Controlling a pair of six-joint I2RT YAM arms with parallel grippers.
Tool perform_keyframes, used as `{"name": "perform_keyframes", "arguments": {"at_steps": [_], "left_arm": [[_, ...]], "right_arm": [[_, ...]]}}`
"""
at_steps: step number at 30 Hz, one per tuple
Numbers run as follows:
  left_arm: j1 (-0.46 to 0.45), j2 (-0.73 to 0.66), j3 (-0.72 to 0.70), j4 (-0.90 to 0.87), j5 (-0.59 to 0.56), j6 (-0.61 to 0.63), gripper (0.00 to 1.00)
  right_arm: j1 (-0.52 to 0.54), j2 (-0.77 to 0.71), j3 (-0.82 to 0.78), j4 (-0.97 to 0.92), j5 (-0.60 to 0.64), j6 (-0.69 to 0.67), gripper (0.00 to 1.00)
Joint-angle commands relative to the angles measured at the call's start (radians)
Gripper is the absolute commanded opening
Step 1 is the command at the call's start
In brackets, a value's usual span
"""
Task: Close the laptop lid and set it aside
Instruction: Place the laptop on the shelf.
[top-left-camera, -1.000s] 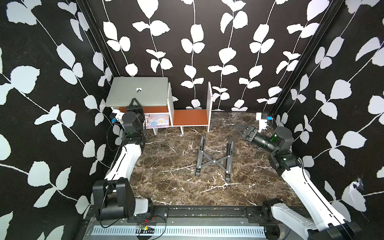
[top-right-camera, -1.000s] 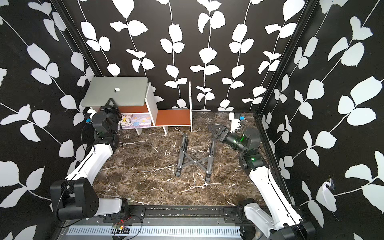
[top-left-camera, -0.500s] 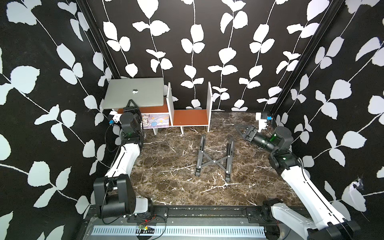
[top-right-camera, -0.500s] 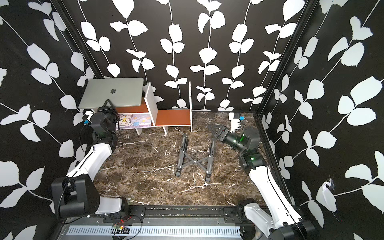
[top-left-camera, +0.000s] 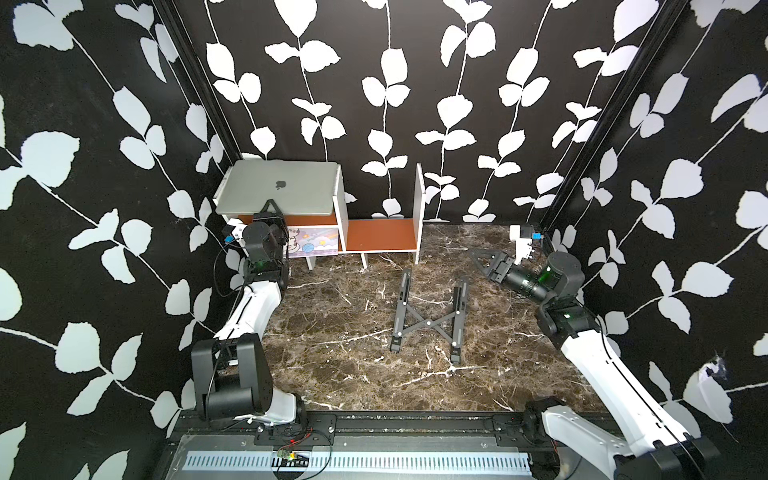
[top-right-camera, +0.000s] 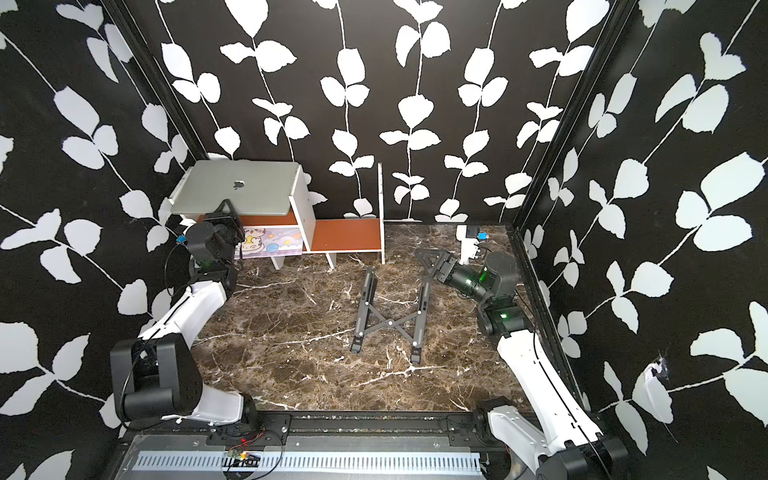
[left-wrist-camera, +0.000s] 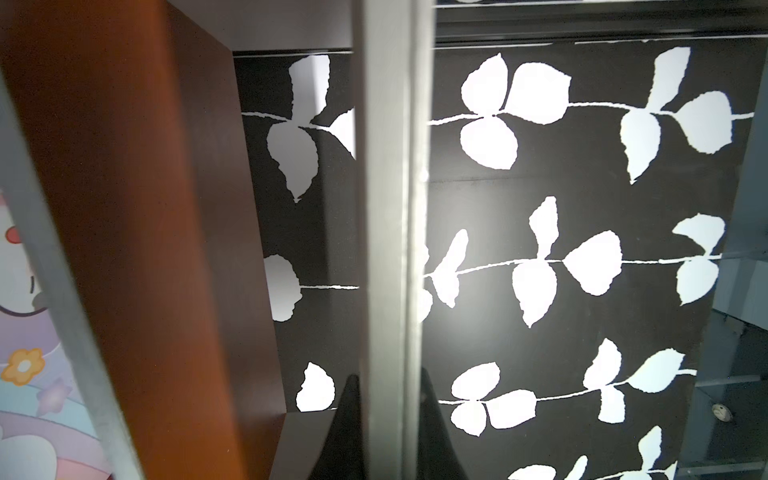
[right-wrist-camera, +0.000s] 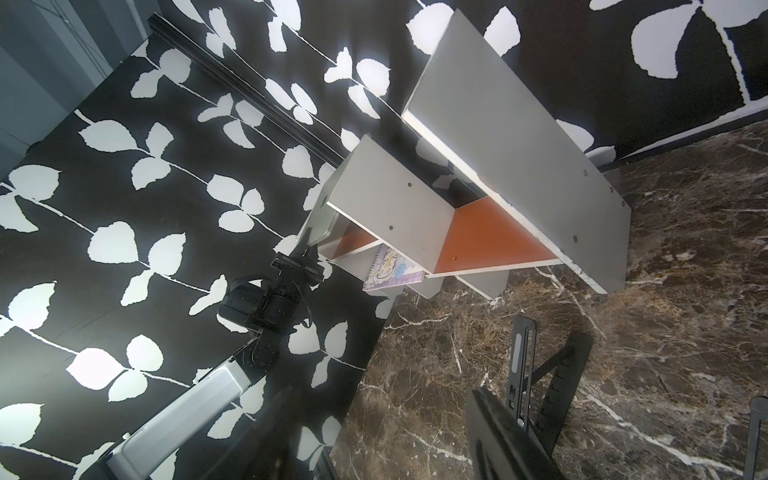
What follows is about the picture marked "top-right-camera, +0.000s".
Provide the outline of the silver laptop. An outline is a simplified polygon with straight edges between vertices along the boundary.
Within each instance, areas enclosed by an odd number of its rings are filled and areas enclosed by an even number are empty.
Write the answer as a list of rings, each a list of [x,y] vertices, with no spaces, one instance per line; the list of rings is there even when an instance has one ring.
[[[196,217],[229,199],[239,215],[283,216],[299,171],[293,162],[199,160],[173,200],[175,215]]]

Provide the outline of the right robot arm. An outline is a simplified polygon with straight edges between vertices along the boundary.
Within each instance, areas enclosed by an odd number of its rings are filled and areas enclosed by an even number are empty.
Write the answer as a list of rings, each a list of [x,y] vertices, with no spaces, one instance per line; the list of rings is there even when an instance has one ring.
[[[525,393],[537,420],[510,405],[491,408],[490,433],[520,460],[533,479],[625,479],[628,452],[606,435],[572,396],[542,346],[534,324],[519,304],[521,275],[504,252],[486,255],[475,270],[449,251],[418,249],[416,258],[433,280],[475,302],[479,330],[496,339],[500,357]]]

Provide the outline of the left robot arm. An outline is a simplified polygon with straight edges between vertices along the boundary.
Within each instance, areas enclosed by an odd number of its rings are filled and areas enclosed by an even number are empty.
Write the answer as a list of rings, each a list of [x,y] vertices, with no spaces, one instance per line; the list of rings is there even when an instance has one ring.
[[[126,427],[153,419],[260,425],[253,399],[206,385],[191,353],[203,326],[234,292],[239,274],[235,254],[244,240],[242,222],[228,199],[183,234],[190,253],[189,282],[156,324],[110,352],[115,413]]]

